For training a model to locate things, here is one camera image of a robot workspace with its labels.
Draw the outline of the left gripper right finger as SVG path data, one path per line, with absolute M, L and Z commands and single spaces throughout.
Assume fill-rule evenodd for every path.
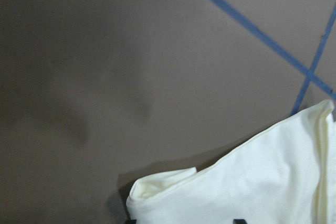
M 247 224 L 245 219 L 234 219 L 233 224 Z

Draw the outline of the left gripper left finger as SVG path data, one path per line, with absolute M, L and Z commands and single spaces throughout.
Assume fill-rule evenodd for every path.
M 125 224 L 136 224 L 136 220 L 127 220 Z

